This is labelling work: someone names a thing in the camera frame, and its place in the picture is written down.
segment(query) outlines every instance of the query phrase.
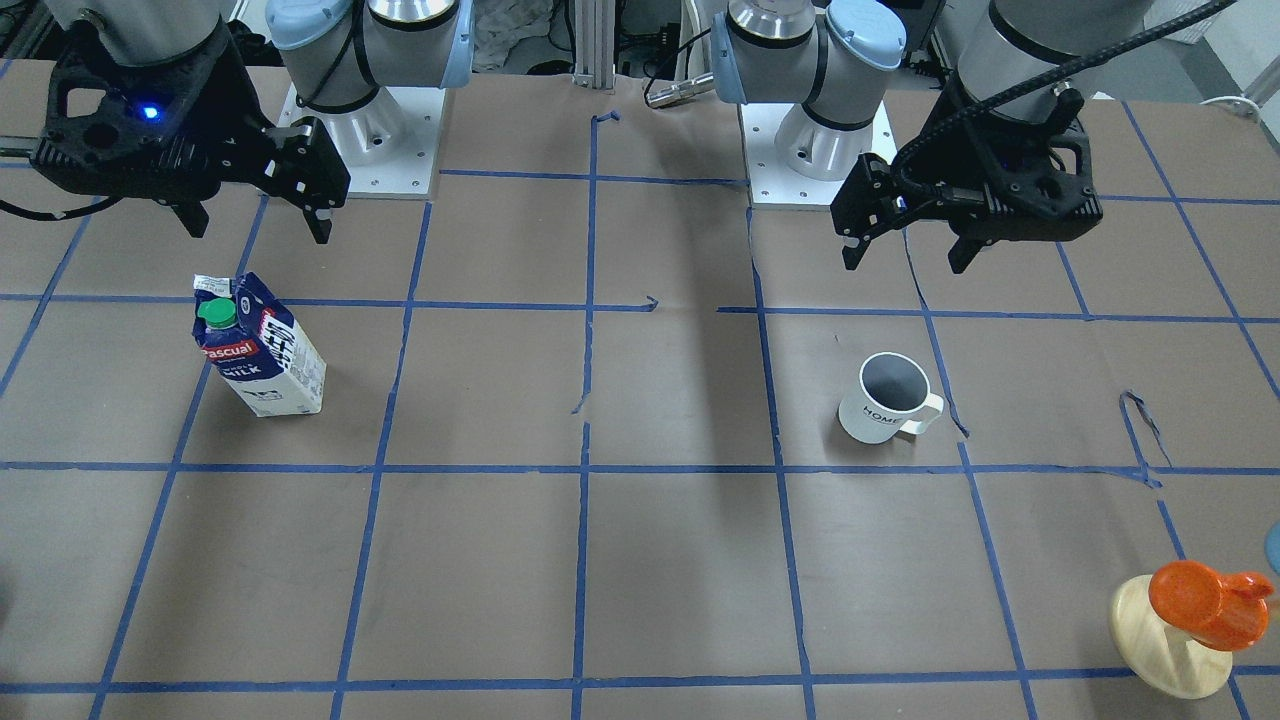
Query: blue object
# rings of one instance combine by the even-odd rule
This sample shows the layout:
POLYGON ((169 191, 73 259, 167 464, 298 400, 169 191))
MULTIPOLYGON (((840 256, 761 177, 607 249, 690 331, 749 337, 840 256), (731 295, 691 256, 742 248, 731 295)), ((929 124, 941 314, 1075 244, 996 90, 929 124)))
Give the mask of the blue object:
POLYGON ((475 56, 475 42, 471 40, 471 0, 462 0, 458 8, 458 24, 453 33, 453 46, 449 59, 444 63, 440 87, 462 87, 471 81, 471 60, 475 56))
POLYGON ((737 72, 724 13, 716 13, 712 18, 712 74, 716 76, 716 95, 722 101, 746 105, 746 91, 742 90, 742 76, 737 72))
POLYGON ((1267 533, 1267 562, 1271 569, 1280 573, 1280 523, 1276 523, 1267 533))
POLYGON ((876 0, 832 0, 827 6, 827 24, 836 40, 864 63, 882 70, 892 70, 902 63, 906 28, 893 10, 876 0))
POLYGON ((279 50, 320 40, 351 14, 351 0, 268 0, 266 27, 279 50))

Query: grid line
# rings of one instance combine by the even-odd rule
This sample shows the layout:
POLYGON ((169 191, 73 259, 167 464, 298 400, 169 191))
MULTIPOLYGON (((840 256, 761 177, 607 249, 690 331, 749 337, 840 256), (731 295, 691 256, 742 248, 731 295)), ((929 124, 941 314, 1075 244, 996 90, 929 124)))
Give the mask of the grid line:
POLYGON ((1228 310, 1231 311, 1231 316, 1235 318, 1236 324, 1240 328, 1240 333, 1244 336, 1244 341, 1249 346, 1249 351, 1253 352, 1253 359, 1257 360, 1258 368, 1262 370, 1262 375, 1266 377, 1267 384, 1271 386, 1271 392, 1280 398, 1280 386, 1276 384, 1276 379, 1271 375, 1271 369, 1267 368, 1266 360, 1262 359, 1262 352, 1258 351, 1257 343, 1253 342, 1253 336, 1249 333, 1248 325, 1240 320, 1240 313, 1235 306, 1235 301, 1231 300, 1231 293, 1226 291, 1226 284, 1222 283, 1222 277, 1219 275, 1217 268, 1213 266, 1213 261, 1208 256, 1208 251, 1204 249, 1204 243, 1201 242, 1199 233, 1196 232, 1196 225, 1192 224, 1190 217, 1187 214, 1187 208, 1183 205, 1183 200, 1174 191, 1174 186, 1169 182, 1169 176, 1165 173, 1164 165, 1160 164, 1160 159, 1156 158, 1155 149, 1151 147, 1151 142, 1147 141, 1147 135, 1142 131, 1142 126, 1138 123, 1138 118, 1133 114, 1133 108, 1128 102, 1121 102, 1124 106, 1125 115, 1129 117, 1129 123, 1133 129, 1138 133, 1138 140, 1142 142, 1142 147, 1147 151, 1147 156, 1151 158, 1151 163, 1156 167, 1156 172, 1160 174, 1160 182, 1164 183, 1165 191, 1169 192, 1169 197, 1172 200, 1174 206, 1178 208, 1178 214, 1183 219, 1183 224, 1187 227, 1187 232, 1192 236, 1192 242, 1196 243, 1196 250, 1199 252, 1201 259, 1204 261, 1204 266, 1208 269, 1210 275, 1213 277, 1213 284, 1217 286, 1217 291, 1222 295, 1222 300, 1226 301, 1228 310))
POLYGON ((417 249, 413 254, 413 269, 410 273, 408 291, 406 293, 404 315, 401 327, 401 347, 396 359, 396 379, 392 380, 390 391, 387 393, 387 409, 383 411, 383 428, 378 437, 378 452, 374 459, 374 474, 369 483, 369 507, 365 515, 365 530, 360 541, 360 556, 356 562, 356 580, 351 591, 351 607, 347 612, 347 632, 342 641, 342 655, 338 659, 338 688, 333 692, 333 705, 329 716, 332 720, 342 717, 342 705, 346 697, 343 685, 351 674, 351 656, 356 646, 356 630, 360 625, 360 607, 365 594, 365 578, 369 575, 369 555, 374 544, 374 529, 378 523, 378 503, 381 497, 383 474, 387 464, 387 447, 390 445, 392 421, 396 416, 396 401, 399 397, 399 383, 404 373, 404 355, 408 350, 410 329, 413 324, 413 307, 408 300, 413 299, 417 291, 419 279, 422 273, 422 258, 426 254, 428 234, 431 227, 431 204, 422 205, 422 220, 419 225, 417 249))
POLYGON ((755 243, 751 236, 754 211, 746 209, 746 242, 751 252, 751 283, 755 292, 755 322, 760 334, 760 360, 764 370, 764 395, 769 407, 769 434, 773 441, 773 471, 778 486, 778 515, 782 524, 782 550, 787 561, 787 587, 791 593, 791 614, 796 633, 796 652, 800 662, 800 685, 804 694, 806 720, 817 720, 818 708, 813 693, 813 667, 804 637, 804 600, 800 594, 800 571, 796 565, 795 536, 791 532, 791 502, 787 495, 786 462, 782 457, 782 427, 778 421, 778 396, 773 382, 773 355, 769 351, 769 320, 764 313, 764 284, 755 265, 755 243))
POLYGON ((1138 445, 1138 433, 1134 429, 1133 418, 1129 415, 1129 404, 1125 402, 1128 398, 1128 395, 1120 396, 1120 416, 1124 418, 1124 429, 1129 436, 1129 445, 1133 447, 1133 456, 1138 461, 1138 479, 1152 488, 1160 488, 1162 487, 1162 483, 1151 477, 1151 464, 1147 462, 1147 457, 1142 452, 1142 446, 1138 445))
POLYGON ((978 518, 978 529, 982 532, 982 544, 987 551, 987 564, 991 566, 991 577, 996 585, 996 597, 1000 600, 1000 612, 1005 620, 1005 632, 1009 634, 1009 648, 1014 656, 1018 684, 1023 691, 1023 703, 1027 706, 1028 720, 1038 720, 1036 711, 1036 697, 1032 694, 1030 676, 1027 673, 1027 661, 1023 659, 1023 646, 1018 639, 1018 626, 1014 624, 1014 610, 1009 603, 1009 593, 1005 591, 1005 575, 1000 569, 1000 556, 996 553, 996 541, 991 534, 991 525, 987 523, 987 510, 982 503, 982 491, 978 489, 978 477, 969 462, 969 448, 964 442, 956 443, 960 451, 960 461, 965 468, 965 478, 969 480, 969 497, 973 500, 973 510, 978 518))
MULTIPOLYGON (((104 473, 152 473, 165 471, 168 462, 115 462, 115 461, 64 461, 64 460, 0 460, 0 470, 60 471, 95 470, 104 473)), ((974 473, 989 474, 1105 474, 1117 475, 1135 482, 1144 482, 1138 466, 1124 465, 1024 465, 987 464, 970 465, 974 473)), ((576 474, 580 465, 402 465, 387 462, 384 473, 392 474, 436 474, 436 475, 475 475, 475 474, 576 474)), ((596 475, 608 474, 772 474, 776 465, 609 465, 591 464, 588 470, 596 475)), ((783 465, 788 475, 963 475, 964 465, 783 465)), ((1280 477, 1280 468, 1212 468, 1194 466, 1152 466, 1152 473, 1167 475, 1228 475, 1228 477, 1280 477)), ((285 462, 179 462, 179 473, 259 473, 259 474, 367 474, 374 465, 294 465, 285 462)))
MULTIPOLYGON (((0 293, 0 302, 32 302, 42 296, 32 293, 0 293)), ((184 305, 191 297, 177 295, 52 295, 50 302, 136 302, 147 305, 184 305)), ((332 307, 413 307, 444 310, 524 310, 582 313, 586 306, 573 302, 485 302, 452 300, 374 300, 343 297, 282 297, 287 305, 332 306, 332 307)), ((652 313, 658 307, 657 300, 643 305, 594 305, 596 313, 652 313)), ((745 305, 722 305, 716 309, 721 314, 754 315, 755 307, 745 305)), ((923 318, 924 311, 913 307, 764 307, 768 315, 868 315, 892 318, 923 318)), ((929 309, 934 318, 970 318, 988 320, 1078 320, 1114 323, 1189 323, 1189 324, 1240 324, 1280 325, 1280 318, 1267 316, 1226 316, 1226 315, 1139 315, 1139 314, 1080 314, 1080 313, 1019 313, 1001 310, 936 310, 929 309)))
POLYGON ((1066 246, 1061 242, 1053 245, 1057 246, 1057 256, 1062 260, 1062 269, 1066 270, 1066 279, 1071 283, 1075 301, 1080 305, 1080 314, 1084 315, 1085 320, 1092 320, 1093 313, 1089 313, 1089 305, 1084 301, 1084 291, 1080 290, 1080 282, 1075 278, 1075 270, 1071 269, 1071 260, 1066 256, 1066 246))
MULTIPOLYGON (((591 115, 590 124, 590 176, 586 196, 586 290, 582 306, 582 396, 572 414, 582 410, 591 395, 591 350, 595 340, 595 231, 598 219, 599 161, 600 161, 600 123, 621 122, 617 110, 605 115, 591 115)), ((577 518, 577 557, 573 566, 573 687, 570 697, 570 720, 582 717, 582 678, 586 664, 586 569, 589 550, 589 511, 591 489, 591 424, 582 421, 582 447, 579 454, 579 518, 577 518)))
MULTIPOLYGON (((600 115, 603 119, 621 119, 617 115, 617 110, 609 114, 600 115)), ((595 142, 595 136, 593 135, 591 142, 595 142)), ((444 169, 440 170, 442 176, 454 176, 454 177, 472 177, 472 178, 518 178, 518 179, 559 179, 559 181, 588 181, 588 182, 621 182, 621 183, 646 183, 646 184, 719 184, 719 186, 733 186, 733 187, 746 187, 748 181, 737 178, 657 178, 645 176, 603 176, 599 174, 595 167, 591 167, 589 173, 531 173, 521 170, 467 170, 467 169, 444 169)))
POLYGON ((40 296, 40 302, 36 305, 36 311, 31 314, 31 322, 27 323, 27 331, 23 333, 22 340, 18 341, 18 347, 13 351, 13 357, 9 359, 9 365, 5 368, 4 375, 0 375, 0 400, 4 398, 5 391, 9 389, 9 383, 13 382, 14 373, 18 372, 18 364, 22 363, 22 356, 27 354, 27 347, 31 345, 31 338, 36 336, 36 331, 40 328, 40 322, 45 318, 45 310, 49 309, 49 299, 54 296, 54 291, 58 290, 58 283, 63 279, 63 273, 67 272, 67 266, 72 261, 72 255, 76 254, 76 249, 79 247, 81 240, 84 237, 84 231, 88 229, 88 223, 92 217, 86 215, 81 222, 79 227, 76 228, 76 234, 72 236, 70 242, 67 243, 67 251, 63 252, 61 260, 58 261, 58 266, 54 268, 54 274, 49 278, 49 284, 45 286, 45 292, 40 296))
MULTIPOLYGON (((1235 675, 1280 676, 1280 665, 1239 665, 1235 675)), ((817 673, 814 685, 887 685, 942 683, 1012 683, 1025 676, 1030 682, 1084 679, 1123 679, 1137 676, 1129 667, 1048 667, 1016 670, 941 670, 922 673, 817 673)), ((349 680, 193 680, 193 682, 114 682, 108 694, 169 693, 332 693, 343 692, 466 692, 466 691, 568 691, 617 688, 717 688, 717 687, 799 687, 800 674, 774 675, 628 675, 618 678, 467 678, 467 679, 378 679, 349 680)), ((0 683, 0 696, 12 694, 92 694, 99 683, 0 683)))
MULTIPOLYGON (((241 252, 239 263, 236 265, 237 275, 243 273, 244 268, 248 265, 248 259, 253 252, 253 243, 257 241, 257 233, 261 228, 262 214, 265 210, 266 197, 262 197, 259 202, 257 215, 250 228, 248 237, 244 240, 244 250, 241 252)), ((92 217, 84 218, 86 227, 91 219, 92 217)), ((133 571, 133 580, 129 584, 129 594, 127 596, 124 607, 120 611, 120 621, 116 625, 115 637, 111 641, 111 648, 108 652, 106 662, 102 667, 102 678, 99 682, 96 692, 93 693, 93 703, 90 706, 88 720, 99 720, 102 715, 102 707, 106 705, 108 689, 111 680, 115 678, 115 667, 119 664, 120 655, 124 652, 124 641, 129 634, 129 624, 133 621, 133 612, 137 610, 138 598, 142 594, 142 583, 146 582, 147 569, 151 565, 151 555, 155 551, 156 541, 160 537, 160 527, 164 523, 165 510, 169 507, 169 497, 173 495, 173 486, 178 478, 178 466, 182 462, 183 452, 187 450, 187 441, 191 438, 191 429, 196 423, 196 411, 200 409, 200 401, 205 395, 205 386, 209 383, 211 370, 212 365, 209 363, 205 363, 204 366, 201 366, 200 379, 196 380, 196 389, 191 393, 187 415, 183 418, 182 429, 178 433, 178 442, 174 446, 173 456, 169 461, 168 471, 165 473, 164 484, 160 488, 160 496, 156 498, 156 507, 151 515, 151 524, 147 528, 147 536, 142 543, 142 552, 133 571)))

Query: carton label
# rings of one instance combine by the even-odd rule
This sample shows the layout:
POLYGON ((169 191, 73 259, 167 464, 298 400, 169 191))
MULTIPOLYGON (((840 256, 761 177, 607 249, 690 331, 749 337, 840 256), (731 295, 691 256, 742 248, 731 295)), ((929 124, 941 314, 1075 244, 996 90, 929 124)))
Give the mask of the carton label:
POLYGON ((252 340, 242 340, 241 342, 233 345, 220 345, 218 347, 205 347, 205 357, 210 360, 232 360, 236 357, 243 357, 246 355, 253 355, 257 352, 257 345, 252 340))
POLYGON ((196 275, 195 291, 197 306, 211 297, 237 301, 236 325, 214 331, 197 319, 193 334, 209 361, 255 415, 320 411, 325 361, 302 325, 253 273, 234 279, 196 275))

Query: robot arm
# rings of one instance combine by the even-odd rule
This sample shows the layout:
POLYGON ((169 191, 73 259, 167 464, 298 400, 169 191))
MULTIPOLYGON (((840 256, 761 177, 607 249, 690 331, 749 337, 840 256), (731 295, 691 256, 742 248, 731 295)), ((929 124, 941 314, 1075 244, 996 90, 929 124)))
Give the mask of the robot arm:
POLYGON ((1000 240, 1069 241, 1102 220, 1089 138, 1078 119, 1098 67, 1235 0, 1213 0, 1142 29, 1153 0, 989 0, 920 136, 890 164, 869 128, 905 46, 874 0, 731 0, 710 29, 726 102, 795 102, 774 146, 792 170, 844 181, 831 204, 856 269, 870 241, 920 219, 947 220, 961 273, 1000 240))
MULTIPOLYGON (((37 138, 0 138, 0 154, 28 158, 63 190, 109 200, 56 218, 26 213, 41 219, 151 199, 198 237, 209 223, 201 202, 229 181, 296 205, 316 242, 326 242, 351 183, 343 152, 364 150, 338 143, 347 135, 329 132, 343 127, 333 119, 379 99, 392 104, 384 85, 452 87, 471 72, 471 0, 271 0, 278 46, 321 115, 275 127, 219 3, 45 3, 69 41, 50 79, 45 127, 37 138), (69 109, 78 90, 104 94, 87 115, 69 109)), ((394 151, 394 132, 358 137, 394 151)))
POLYGON ((46 0, 68 31, 54 68, 45 128, 27 143, 32 167, 81 195, 152 199, 204 234, 201 202, 224 181, 257 186, 302 209, 316 242, 344 204, 349 177, 314 119, 278 128, 216 3, 46 0), (102 91, 87 115, 77 90, 102 91))
POLYGON ((892 164, 861 155, 832 202, 845 266, 919 219, 947 220, 959 236, 955 273, 1000 240, 1088 232, 1102 206, 1078 115, 1097 68, 1234 3, 1213 0, 1138 32, 1152 0, 991 0, 920 136, 892 164))

